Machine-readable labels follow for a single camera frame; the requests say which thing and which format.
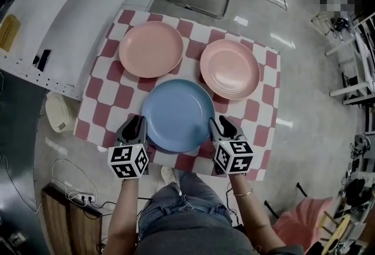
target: jeans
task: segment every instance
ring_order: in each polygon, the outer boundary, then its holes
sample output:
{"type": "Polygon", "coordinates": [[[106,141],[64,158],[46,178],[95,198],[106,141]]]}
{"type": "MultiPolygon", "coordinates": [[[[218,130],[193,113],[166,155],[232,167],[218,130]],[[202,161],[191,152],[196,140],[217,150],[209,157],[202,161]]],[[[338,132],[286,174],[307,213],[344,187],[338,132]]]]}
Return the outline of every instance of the jeans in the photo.
{"type": "Polygon", "coordinates": [[[224,223],[232,224],[228,209],[222,204],[216,192],[205,184],[196,174],[177,171],[180,187],[171,183],[151,198],[139,218],[139,239],[144,238],[147,228],[156,220],[166,215],[179,212],[204,212],[214,215],[224,223]]]}

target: blue plate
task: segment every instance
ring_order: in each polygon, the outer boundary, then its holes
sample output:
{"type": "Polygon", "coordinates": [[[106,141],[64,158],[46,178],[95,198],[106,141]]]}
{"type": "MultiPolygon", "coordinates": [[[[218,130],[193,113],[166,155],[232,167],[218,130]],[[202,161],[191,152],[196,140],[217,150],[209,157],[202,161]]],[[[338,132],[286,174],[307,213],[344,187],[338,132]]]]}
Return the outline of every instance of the blue plate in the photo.
{"type": "Polygon", "coordinates": [[[188,152],[209,137],[209,118],[214,118],[215,110],[202,87],[187,80],[170,80],[150,92],[142,115],[155,145],[170,152],[188,152]]]}

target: person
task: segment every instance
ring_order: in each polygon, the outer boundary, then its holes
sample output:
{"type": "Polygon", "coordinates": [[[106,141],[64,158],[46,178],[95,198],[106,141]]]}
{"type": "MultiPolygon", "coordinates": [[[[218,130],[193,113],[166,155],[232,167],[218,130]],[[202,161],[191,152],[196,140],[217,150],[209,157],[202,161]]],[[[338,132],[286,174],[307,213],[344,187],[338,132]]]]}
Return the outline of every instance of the person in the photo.
{"type": "Polygon", "coordinates": [[[228,209],[196,174],[162,167],[166,186],[146,204],[139,218],[138,180],[125,180],[108,229],[105,255],[261,254],[303,255],[273,231],[243,174],[229,175],[246,235],[232,228],[228,209]]]}

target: pink plate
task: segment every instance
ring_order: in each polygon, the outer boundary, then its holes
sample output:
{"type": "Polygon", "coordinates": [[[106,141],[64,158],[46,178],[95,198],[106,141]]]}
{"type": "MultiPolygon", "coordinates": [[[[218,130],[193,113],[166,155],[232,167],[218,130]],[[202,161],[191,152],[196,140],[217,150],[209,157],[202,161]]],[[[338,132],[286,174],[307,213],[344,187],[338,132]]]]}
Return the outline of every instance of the pink plate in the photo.
{"type": "Polygon", "coordinates": [[[173,70],[182,58],[180,33],[163,22],[147,22],[125,34],[118,50],[124,68],[143,78],[155,78],[173,70]]]}
{"type": "Polygon", "coordinates": [[[232,40],[209,44],[200,58],[200,71],[206,84],[229,100],[246,98],[260,81],[259,65],[251,50],[232,40]]]}

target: gray shirt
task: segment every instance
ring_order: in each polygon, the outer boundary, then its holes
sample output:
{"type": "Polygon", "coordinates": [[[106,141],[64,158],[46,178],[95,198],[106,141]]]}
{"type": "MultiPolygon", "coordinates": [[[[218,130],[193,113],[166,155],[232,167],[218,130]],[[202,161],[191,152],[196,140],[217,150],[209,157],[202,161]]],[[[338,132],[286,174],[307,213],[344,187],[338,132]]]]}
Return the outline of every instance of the gray shirt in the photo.
{"type": "MultiPolygon", "coordinates": [[[[164,216],[147,229],[137,255],[256,254],[246,235],[215,215],[181,212],[164,216]]],[[[273,250],[272,255],[304,255],[301,246],[273,250]]]]}

